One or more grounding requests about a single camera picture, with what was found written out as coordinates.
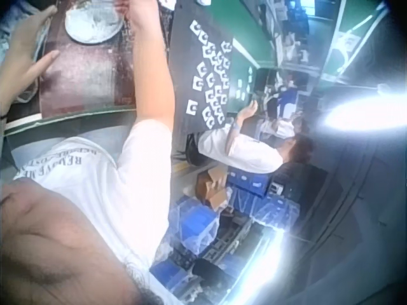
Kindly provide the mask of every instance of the cardboard box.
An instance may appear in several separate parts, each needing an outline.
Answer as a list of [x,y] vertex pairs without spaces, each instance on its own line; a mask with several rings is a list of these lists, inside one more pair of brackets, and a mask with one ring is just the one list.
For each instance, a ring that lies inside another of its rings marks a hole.
[[195,195],[204,205],[216,211],[228,199],[225,188],[227,177],[228,171],[223,165],[200,173],[197,177]]

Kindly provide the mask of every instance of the white t-shirt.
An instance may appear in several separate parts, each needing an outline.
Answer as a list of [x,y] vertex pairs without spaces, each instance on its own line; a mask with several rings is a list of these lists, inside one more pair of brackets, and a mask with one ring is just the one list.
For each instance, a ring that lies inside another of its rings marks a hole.
[[149,273],[168,228],[171,142],[164,124],[141,121],[115,163],[101,146],[73,137],[23,166],[15,179],[31,178],[71,200],[117,258],[173,305],[181,302]]
[[198,143],[199,152],[251,173],[272,173],[282,165],[282,156],[276,149],[242,134],[234,139],[230,154],[226,155],[225,146],[230,126],[227,124],[221,129],[203,133]]
[[291,122],[279,120],[277,131],[272,128],[273,122],[266,119],[260,126],[260,132],[275,135],[278,138],[286,139],[295,136],[294,125]]

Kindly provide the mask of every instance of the window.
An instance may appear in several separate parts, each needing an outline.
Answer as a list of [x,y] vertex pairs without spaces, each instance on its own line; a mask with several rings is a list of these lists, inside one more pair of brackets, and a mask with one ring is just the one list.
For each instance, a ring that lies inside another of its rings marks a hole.
[[315,0],[301,0],[301,6],[308,16],[315,16]]

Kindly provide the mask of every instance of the person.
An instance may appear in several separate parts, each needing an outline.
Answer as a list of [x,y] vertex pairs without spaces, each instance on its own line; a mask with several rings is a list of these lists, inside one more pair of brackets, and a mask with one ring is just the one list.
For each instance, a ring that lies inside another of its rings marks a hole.
[[291,118],[264,119],[260,126],[263,139],[268,139],[274,135],[281,139],[295,136],[297,133],[307,134],[309,127],[302,117],[302,112],[295,112]]
[[250,173],[272,173],[283,163],[308,162],[314,145],[305,135],[296,134],[274,149],[240,133],[243,122],[252,117],[257,108],[258,103],[253,100],[237,114],[232,125],[226,124],[221,129],[204,132],[197,139],[189,141],[186,148],[187,159],[201,161],[202,158],[191,158],[188,155],[205,156]]
[[[100,145],[69,138],[3,186],[2,303],[181,304],[149,273],[168,225],[175,99],[158,4],[122,0],[116,8],[135,32],[137,120],[117,162]],[[58,57],[31,57],[56,11],[29,17],[13,34],[0,68],[2,132],[11,101]]]

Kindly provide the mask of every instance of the dark hair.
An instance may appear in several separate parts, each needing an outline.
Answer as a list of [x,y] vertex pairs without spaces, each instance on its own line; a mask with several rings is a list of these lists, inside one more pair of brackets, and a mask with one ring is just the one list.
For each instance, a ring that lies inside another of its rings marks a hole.
[[145,279],[132,263],[126,263],[124,267],[137,288],[137,298],[134,305],[164,305],[163,300],[148,288]]
[[289,152],[290,162],[308,163],[314,151],[313,140],[301,133],[297,133],[292,139],[295,140],[295,144]]
[[140,284],[136,284],[138,289],[137,302],[135,305],[164,305],[163,300],[154,292]]
[[307,123],[307,121],[304,120],[304,118],[298,117],[293,119],[293,125],[301,125],[301,133],[308,133],[310,132],[310,127]]

